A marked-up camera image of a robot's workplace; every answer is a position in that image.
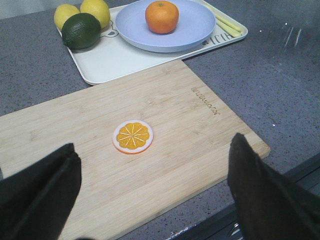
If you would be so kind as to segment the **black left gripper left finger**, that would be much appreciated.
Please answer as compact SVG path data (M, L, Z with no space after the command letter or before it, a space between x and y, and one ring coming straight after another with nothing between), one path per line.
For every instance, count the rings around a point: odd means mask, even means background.
M0 238L56 240L82 184L82 162L68 143L0 182Z

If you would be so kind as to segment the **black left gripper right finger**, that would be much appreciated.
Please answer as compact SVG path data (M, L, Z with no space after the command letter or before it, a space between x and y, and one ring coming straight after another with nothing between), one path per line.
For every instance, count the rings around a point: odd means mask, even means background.
M246 240L320 238L320 198L264 163L241 133L231 140L227 184Z

